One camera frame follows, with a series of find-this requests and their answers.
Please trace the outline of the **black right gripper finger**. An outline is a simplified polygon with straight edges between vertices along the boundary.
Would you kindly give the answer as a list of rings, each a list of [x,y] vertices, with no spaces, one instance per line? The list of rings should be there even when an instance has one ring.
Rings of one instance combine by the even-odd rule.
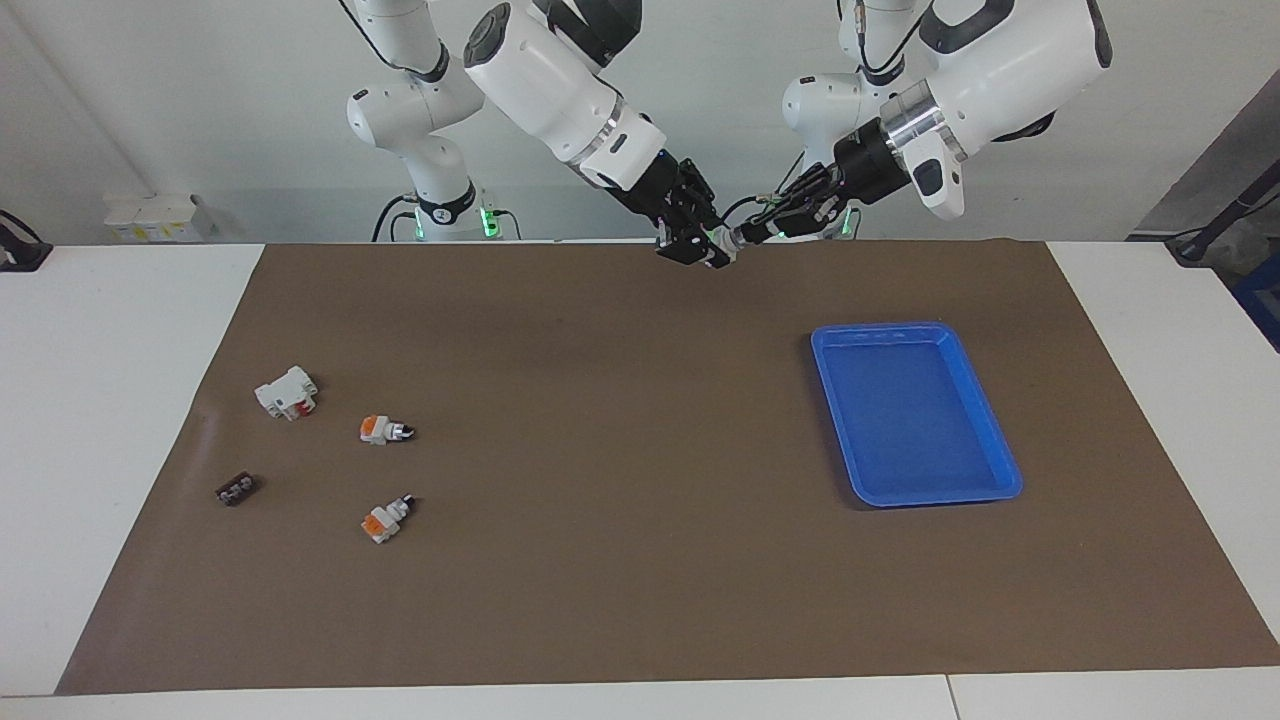
[[[655,254],[685,266],[724,268],[732,258],[719,242],[723,228],[721,217],[708,222],[659,218],[655,220]]]
[[[682,233],[709,234],[721,224],[713,188],[694,160],[682,160]]]

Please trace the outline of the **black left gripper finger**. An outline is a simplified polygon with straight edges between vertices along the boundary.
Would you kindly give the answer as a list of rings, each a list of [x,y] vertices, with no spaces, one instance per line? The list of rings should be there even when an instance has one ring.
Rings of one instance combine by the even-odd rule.
[[[828,217],[847,205],[837,167],[813,165],[771,201],[771,217]]]
[[[822,234],[847,209],[847,201],[837,196],[782,197],[755,196],[760,211],[745,220],[745,241],[764,243],[777,236],[797,238]]]

